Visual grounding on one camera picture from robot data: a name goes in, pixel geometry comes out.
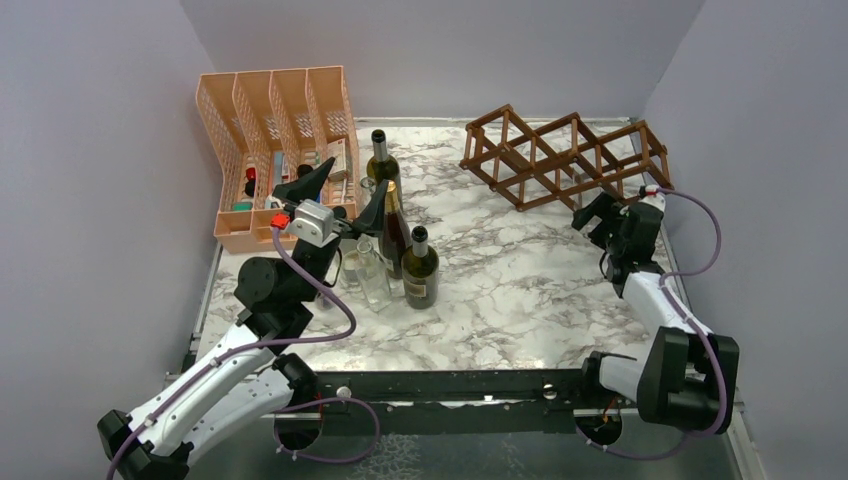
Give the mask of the clear glass bottle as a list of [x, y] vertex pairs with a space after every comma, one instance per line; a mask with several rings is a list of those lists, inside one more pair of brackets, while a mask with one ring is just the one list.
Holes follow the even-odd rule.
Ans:
[[376, 191], [377, 184], [373, 178], [365, 176], [360, 180], [360, 187], [365, 195], [371, 197]]

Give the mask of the dark red gold-foil bottle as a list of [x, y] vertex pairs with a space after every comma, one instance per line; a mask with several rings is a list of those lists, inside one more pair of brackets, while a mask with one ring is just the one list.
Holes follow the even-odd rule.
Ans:
[[402, 278], [402, 259], [410, 244], [410, 228], [401, 209], [397, 184], [394, 181], [389, 181], [385, 196], [383, 230], [379, 239], [379, 249], [380, 254], [386, 260], [387, 274], [391, 278]]

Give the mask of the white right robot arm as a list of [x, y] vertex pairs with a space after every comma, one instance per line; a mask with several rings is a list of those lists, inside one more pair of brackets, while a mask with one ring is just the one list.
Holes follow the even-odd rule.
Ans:
[[604, 276], [652, 337], [644, 359], [592, 353], [577, 393], [592, 407], [618, 394], [634, 401], [648, 423], [720, 434], [731, 423], [740, 348], [683, 304], [669, 283], [672, 273], [653, 258], [669, 193], [650, 185], [625, 205], [602, 192], [574, 213], [576, 230], [599, 221], [588, 237], [603, 251]]

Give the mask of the dark green wine bottle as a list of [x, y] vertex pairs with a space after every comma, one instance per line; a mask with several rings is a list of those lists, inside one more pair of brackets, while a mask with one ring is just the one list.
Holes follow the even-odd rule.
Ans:
[[384, 180], [393, 181], [398, 194], [401, 194], [401, 173], [398, 161], [388, 151], [385, 132], [375, 129], [371, 133], [373, 156], [369, 159], [366, 171], [367, 176], [374, 180], [379, 186]]

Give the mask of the clear bottle with white label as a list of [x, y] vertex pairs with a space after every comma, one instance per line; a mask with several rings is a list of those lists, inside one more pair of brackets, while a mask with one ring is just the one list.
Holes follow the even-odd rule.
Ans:
[[363, 260], [358, 250], [358, 240], [343, 239], [339, 245], [342, 253], [340, 278], [350, 288], [361, 288], [361, 277], [364, 268]]

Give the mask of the green bottle silver cap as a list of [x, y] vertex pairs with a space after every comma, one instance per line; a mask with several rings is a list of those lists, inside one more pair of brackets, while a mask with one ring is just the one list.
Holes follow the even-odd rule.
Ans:
[[411, 230], [411, 244], [401, 261], [404, 295], [413, 309], [431, 307], [438, 297], [439, 255], [429, 245], [424, 226]]

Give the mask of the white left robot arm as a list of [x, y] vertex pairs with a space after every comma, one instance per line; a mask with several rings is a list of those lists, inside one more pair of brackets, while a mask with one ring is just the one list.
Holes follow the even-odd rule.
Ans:
[[235, 295], [243, 309], [217, 345], [142, 405], [98, 421], [107, 478], [183, 479], [197, 459], [253, 419], [320, 405], [312, 371], [285, 351], [355, 332], [354, 311], [325, 277], [342, 240], [381, 232], [393, 185], [378, 182], [363, 212], [349, 219], [343, 208], [316, 200], [334, 163], [329, 158], [276, 188], [282, 209], [270, 231], [278, 255], [242, 264]]

